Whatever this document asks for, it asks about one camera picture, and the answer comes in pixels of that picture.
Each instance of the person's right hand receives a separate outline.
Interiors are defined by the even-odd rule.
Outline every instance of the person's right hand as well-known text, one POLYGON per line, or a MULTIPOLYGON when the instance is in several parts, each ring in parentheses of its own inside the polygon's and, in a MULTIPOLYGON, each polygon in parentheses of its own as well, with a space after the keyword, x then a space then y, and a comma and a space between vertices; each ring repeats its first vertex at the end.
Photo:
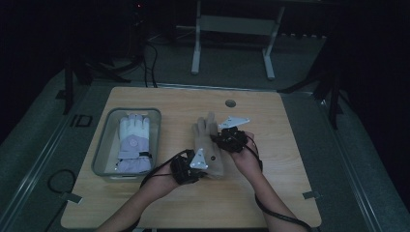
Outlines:
MULTIPOLYGON (((254 134, 251 132, 245 131, 245 134, 251 139, 254 138, 254 134)), ((248 138, 247 146, 256 153, 257 150, 251 139, 248 138)), ((230 155, 238 170, 248 179, 248 181, 252 182, 255 179, 257 180, 262 174, 258 159, 247 147, 244 147, 240 153, 231 153, 230 155)))

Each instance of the gray glove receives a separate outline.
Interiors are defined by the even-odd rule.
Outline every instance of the gray glove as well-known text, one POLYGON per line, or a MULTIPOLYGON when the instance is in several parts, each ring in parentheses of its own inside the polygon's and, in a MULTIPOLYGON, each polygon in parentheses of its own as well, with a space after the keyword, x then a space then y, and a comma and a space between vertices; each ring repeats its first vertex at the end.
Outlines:
POLYGON ((223 177, 223 164, 220 158, 220 148, 211 139, 210 135, 218 135, 218 126, 215 121, 215 114, 208 113, 205 120, 203 117, 198 118, 197 123, 192 125, 193 135, 195 137, 195 152, 203 149, 205 162, 208 168, 204 170, 208 173, 208 177, 221 178, 223 177))

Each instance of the metal stand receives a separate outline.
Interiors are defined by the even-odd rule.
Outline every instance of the metal stand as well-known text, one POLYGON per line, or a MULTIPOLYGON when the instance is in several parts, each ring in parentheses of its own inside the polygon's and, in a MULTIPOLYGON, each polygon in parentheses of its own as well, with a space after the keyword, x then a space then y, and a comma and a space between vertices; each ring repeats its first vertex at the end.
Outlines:
POLYGON ((201 14, 201 0, 197 0, 196 4, 195 48, 193 50, 192 67, 190 71, 192 74, 199 74, 201 31, 216 31, 269 36, 269 44, 266 48, 262 49, 262 55, 268 79, 273 80, 275 78, 271 61, 271 52, 274 46, 275 38, 278 35, 278 29, 284 13, 284 7, 280 8, 276 20, 267 20, 205 15, 201 14))

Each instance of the transparent plastic container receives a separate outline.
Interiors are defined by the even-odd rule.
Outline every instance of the transparent plastic container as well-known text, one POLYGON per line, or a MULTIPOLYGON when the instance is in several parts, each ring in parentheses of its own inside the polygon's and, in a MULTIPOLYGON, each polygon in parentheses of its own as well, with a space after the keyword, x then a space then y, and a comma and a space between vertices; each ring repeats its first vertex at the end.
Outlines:
POLYGON ((120 120, 131 113, 140 114, 150 119, 149 144, 150 154, 152 155, 151 169, 154 169, 156 166, 161 131, 160 111, 156 108, 114 108, 106 117, 92 163, 94 173, 109 182, 141 182, 149 173, 149 171, 142 173, 119 173, 117 171, 117 163, 119 161, 118 153, 120 151, 120 120))

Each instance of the wooden table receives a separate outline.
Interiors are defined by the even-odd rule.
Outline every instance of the wooden table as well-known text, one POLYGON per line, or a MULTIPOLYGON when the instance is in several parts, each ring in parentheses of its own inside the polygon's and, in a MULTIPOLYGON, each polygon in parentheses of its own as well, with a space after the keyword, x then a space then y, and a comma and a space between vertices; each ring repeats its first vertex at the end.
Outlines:
MULTIPOLYGON (((264 174, 285 204, 301 220, 319 226, 321 217, 313 198, 308 176, 299 154, 280 95, 272 92, 113 88, 106 103, 73 193, 83 197, 80 204, 69 202, 61 223, 67 228, 96 228, 109 218, 133 193, 139 183, 109 183, 92 171, 91 165, 107 113, 116 107, 155 107, 162 115, 157 164, 185 149, 193 148, 191 124, 209 111, 218 123, 228 116, 247 117, 239 127, 255 134, 264 163, 264 174), (235 107, 225 101, 233 100, 235 107)), ((154 202, 143 213, 143 228, 256 228, 266 227, 254 202, 248 181, 236 169, 231 157, 222 153, 225 176, 221 180, 201 179, 181 186, 154 202)))

